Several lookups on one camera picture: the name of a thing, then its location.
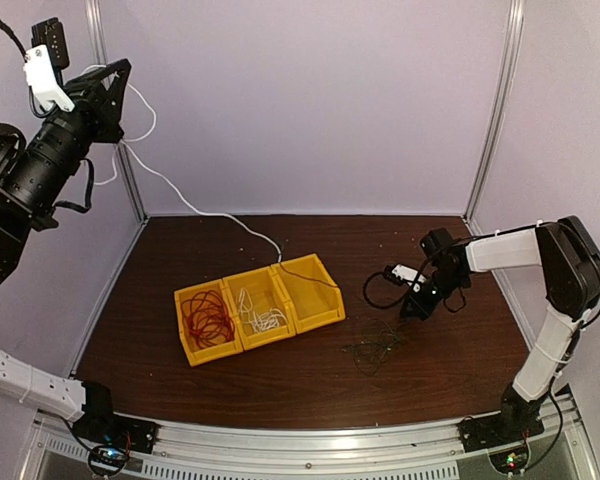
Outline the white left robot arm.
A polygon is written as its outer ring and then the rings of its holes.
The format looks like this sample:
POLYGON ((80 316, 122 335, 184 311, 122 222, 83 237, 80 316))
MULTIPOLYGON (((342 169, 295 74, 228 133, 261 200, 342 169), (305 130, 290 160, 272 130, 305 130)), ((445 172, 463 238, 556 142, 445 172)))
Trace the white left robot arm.
MULTIPOLYGON (((31 138, 40 121, 29 110, 23 63, 17 54, 0 59, 0 120, 31 138)), ((119 179, 95 187, 88 214, 59 209, 55 218, 59 228, 32 232, 17 269, 0 286, 0 348, 65 376, 136 221, 119 179)), ((0 394, 0 444, 19 444, 33 415, 0 394)))

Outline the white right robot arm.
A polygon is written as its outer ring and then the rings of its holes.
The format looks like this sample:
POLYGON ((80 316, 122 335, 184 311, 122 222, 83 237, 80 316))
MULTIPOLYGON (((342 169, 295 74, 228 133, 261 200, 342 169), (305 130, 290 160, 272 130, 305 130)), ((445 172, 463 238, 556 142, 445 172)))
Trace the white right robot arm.
POLYGON ((454 292, 469 288, 474 274, 532 266, 542 271, 546 315, 492 423, 499 440, 513 441, 534 421, 581 330, 600 315, 600 250, 576 215, 458 239, 445 228, 436 229, 422 238, 421 248, 423 265, 431 266, 431 272, 402 264, 385 271, 409 287, 403 318, 429 318, 454 292))

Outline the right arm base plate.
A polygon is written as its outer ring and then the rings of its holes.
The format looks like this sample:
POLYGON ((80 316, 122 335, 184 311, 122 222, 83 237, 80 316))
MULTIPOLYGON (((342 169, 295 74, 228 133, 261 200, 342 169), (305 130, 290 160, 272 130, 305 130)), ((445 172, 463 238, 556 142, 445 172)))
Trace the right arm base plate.
POLYGON ((532 420, 522 426, 507 426, 499 413, 465 417, 457 428, 466 453, 521 442, 526 435, 536 436, 544 432, 540 420, 532 420))

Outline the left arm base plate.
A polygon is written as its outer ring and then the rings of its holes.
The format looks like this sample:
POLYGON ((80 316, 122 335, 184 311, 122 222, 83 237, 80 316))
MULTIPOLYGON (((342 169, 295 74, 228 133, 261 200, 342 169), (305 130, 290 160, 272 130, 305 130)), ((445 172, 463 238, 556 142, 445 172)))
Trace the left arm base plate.
POLYGON ((119 415, 105 409, 85 411, 72 423, 72 431, 81 439, 106 444, 120 450, 151 454, 158 425, 153 421, 119 415))

